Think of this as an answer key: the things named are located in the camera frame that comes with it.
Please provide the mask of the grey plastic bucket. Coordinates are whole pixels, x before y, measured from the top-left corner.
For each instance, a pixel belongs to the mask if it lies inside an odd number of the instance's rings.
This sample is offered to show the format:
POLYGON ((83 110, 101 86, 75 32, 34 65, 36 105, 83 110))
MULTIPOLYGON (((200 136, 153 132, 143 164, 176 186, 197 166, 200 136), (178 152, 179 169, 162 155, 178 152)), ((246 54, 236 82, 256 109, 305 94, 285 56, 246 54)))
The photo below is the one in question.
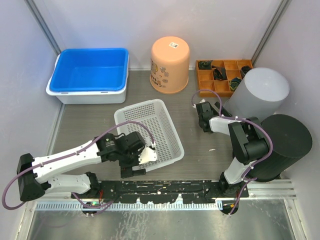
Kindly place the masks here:
POLYGON ((232 116, 256 117, 262 122, 276 112, 289 93, 289 82, 282 74, 257 67, 244 76, 223 107, 232 116))

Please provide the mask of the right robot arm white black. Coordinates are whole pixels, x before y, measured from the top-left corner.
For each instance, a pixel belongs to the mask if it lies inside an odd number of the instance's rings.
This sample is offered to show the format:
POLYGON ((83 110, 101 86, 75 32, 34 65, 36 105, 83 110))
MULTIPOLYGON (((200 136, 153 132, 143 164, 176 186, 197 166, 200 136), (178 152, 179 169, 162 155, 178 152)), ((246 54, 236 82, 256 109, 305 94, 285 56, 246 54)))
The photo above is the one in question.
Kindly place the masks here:
POLYGON ((205 133, 221 133, 230 137, 232 162, 220 175, 218 190, 221 195, 231 197, 244 183, 246 174, 254 163, 270 152, 270 138, 257 117, 239 118, 233 116, 219 102, 219 110, 206 100, 194 104, 198 124, 205 133))

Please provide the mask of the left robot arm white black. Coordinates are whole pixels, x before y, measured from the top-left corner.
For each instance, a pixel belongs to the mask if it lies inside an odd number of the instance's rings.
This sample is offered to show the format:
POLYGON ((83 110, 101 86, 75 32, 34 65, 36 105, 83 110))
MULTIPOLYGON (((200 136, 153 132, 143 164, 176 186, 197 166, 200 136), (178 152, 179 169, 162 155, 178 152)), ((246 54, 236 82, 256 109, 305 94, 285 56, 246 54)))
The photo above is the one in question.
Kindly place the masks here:
POLYGON ((153 145, 147 146, 137 131, 128 135, 107 133, 83 145, 44 157, 34 158, 27 153, 20 157, 17 174, 19 198, 29 202, 52 193, 76 193, 96 198, 101 184, 92 172, 67 175, 66 172, 91 164, 117 161, 121 178, 145 175, 144 168, 133 167, 158 159, 153 145))

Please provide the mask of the orange plastic bucket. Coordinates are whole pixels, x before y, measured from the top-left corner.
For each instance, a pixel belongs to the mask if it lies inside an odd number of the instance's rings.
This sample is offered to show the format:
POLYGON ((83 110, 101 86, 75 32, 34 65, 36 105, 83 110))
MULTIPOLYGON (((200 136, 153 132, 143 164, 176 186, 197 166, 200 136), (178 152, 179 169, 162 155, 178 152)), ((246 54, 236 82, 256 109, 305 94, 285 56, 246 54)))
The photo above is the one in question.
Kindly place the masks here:
POLYGON ((162 94, 181 92, 189 82, 190 48, 176 36, 154 42, 150 57, 150 83, 162 94))

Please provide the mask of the blue perforated basket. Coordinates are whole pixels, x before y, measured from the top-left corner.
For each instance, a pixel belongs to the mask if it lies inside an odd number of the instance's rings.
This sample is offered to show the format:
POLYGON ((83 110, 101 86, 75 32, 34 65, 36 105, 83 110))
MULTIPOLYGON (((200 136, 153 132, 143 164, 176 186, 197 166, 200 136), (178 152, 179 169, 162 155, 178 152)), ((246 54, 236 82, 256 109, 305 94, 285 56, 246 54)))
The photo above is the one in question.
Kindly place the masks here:
POLYGON ((165 103, 160 99, 147 100, 118 109, 114 113, 115 124, 135 121, 150 130, 155 140, 157 161, 133 167, 147 172, 171 165, 181 160, 185 151, 165 103))

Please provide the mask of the black plastic bucket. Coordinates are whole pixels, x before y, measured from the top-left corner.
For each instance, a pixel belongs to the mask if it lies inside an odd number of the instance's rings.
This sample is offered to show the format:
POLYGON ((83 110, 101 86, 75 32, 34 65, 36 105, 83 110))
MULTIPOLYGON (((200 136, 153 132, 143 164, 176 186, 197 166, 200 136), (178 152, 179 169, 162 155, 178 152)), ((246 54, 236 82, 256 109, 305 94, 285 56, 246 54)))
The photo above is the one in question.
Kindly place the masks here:
POLYGON ((269 182, 307 155, 313 146, 313 140, 307 127, 289 115, 271 115, 261 125, 272 140, 273 151, 246 176, 255 178, 258 182, 269 182))

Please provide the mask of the blue plastic tub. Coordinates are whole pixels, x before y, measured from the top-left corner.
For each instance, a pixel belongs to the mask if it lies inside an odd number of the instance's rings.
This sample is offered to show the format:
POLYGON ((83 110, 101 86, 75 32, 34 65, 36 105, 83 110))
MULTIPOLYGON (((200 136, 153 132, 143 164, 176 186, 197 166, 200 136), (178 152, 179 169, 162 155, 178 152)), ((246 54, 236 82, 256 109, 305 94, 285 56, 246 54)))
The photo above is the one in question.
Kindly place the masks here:
POLYGON ((125 48, 73 48, 61 52, 49 84, 52 92, 120 91, 127 81, 125 48))

